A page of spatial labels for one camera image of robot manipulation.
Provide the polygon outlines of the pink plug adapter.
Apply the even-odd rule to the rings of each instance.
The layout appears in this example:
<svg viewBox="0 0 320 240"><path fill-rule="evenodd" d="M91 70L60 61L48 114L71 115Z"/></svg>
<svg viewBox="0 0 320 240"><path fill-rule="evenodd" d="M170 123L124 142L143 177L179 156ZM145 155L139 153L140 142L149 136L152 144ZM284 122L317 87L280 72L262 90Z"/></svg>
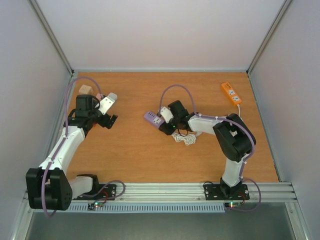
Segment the pink plug adapter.
<svg viewBox="0 0 320 240"><path fill-rule="evenodd" d="M97 98L99 101L101 101L101 100L104 98L104 95L98 93L98 94L96 95L96 98Z"/></svg>

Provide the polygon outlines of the beige cube socket adapter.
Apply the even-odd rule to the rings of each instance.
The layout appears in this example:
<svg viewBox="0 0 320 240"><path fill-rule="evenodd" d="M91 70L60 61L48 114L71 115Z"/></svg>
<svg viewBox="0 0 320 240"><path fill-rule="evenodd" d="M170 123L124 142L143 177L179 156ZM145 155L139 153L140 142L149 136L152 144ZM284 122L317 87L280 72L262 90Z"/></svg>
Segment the beige cube socket adapter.
<svg viewBox="0 0 320 240"><path fill-rule="evenodd" d="M79 88L78 93L80 95L92 95L94 93L94 90L91 86L83 84Z"/></svg>

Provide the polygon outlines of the orange power strip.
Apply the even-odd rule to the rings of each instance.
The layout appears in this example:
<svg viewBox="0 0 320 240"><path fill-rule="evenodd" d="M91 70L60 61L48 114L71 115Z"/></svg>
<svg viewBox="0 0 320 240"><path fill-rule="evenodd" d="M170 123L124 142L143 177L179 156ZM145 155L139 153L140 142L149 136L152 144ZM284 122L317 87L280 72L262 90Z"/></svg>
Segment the orange power strip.
<svg viewBox="0 0 320 240"><path fill-rule="evenodd" d="M220 85L221 90L227 96L227 98L232 102L233 105L239 106L242 103L241 98L235 92L234 88L229 82L224 82Z"/></svg>

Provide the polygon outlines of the purple power strip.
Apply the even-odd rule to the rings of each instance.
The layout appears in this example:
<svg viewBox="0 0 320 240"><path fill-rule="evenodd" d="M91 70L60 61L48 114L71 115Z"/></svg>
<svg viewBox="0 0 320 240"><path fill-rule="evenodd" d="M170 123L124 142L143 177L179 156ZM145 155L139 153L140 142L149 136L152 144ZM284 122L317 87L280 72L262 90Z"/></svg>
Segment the purple power strip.
<svg viewBox="0 0 320 240"><path fill-rule="evenodd" d="M143 117L148 123L150 123L156 129L159 129L160 126L165 122L163 118L157 116L152 111L147 111Z"/></svg>

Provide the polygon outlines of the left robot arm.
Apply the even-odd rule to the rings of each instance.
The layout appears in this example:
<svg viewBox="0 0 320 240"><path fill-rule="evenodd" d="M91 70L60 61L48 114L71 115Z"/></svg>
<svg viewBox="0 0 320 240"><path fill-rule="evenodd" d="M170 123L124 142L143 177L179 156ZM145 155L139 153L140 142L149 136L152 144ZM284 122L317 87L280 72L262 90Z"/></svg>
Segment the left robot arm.
<svg viewBox="0 0 320 240"><path fill-rule="evenodd" d="M85 173L68 180L66 174L76 150L93 126L112 128L117 115L109 115L108 110L117 99L113 92L101 98L91 94L76 97L75 108L67 115L56 145L39 167L30 168L25 175L30 208L65 211L79 196L96 199L100 195L102 187L97 175Z"/></svg>

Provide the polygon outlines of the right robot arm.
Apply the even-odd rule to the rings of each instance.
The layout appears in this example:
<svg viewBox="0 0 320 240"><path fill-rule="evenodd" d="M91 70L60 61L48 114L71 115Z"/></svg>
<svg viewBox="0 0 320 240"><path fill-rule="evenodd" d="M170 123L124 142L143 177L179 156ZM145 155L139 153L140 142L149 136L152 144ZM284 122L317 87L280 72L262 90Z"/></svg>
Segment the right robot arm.
<svg viewBox="0 0 320 240"><path fill-rule="evenodd" d="M178 130L214 135L226 157L225 169L220 178L220 191L225 198L234 197L241 185L247 159L256 147L256 139L236 113L227 116L209 116L188 112L179 100L162 106L158 115L164 122L159 129L166 135Z"/></svg>

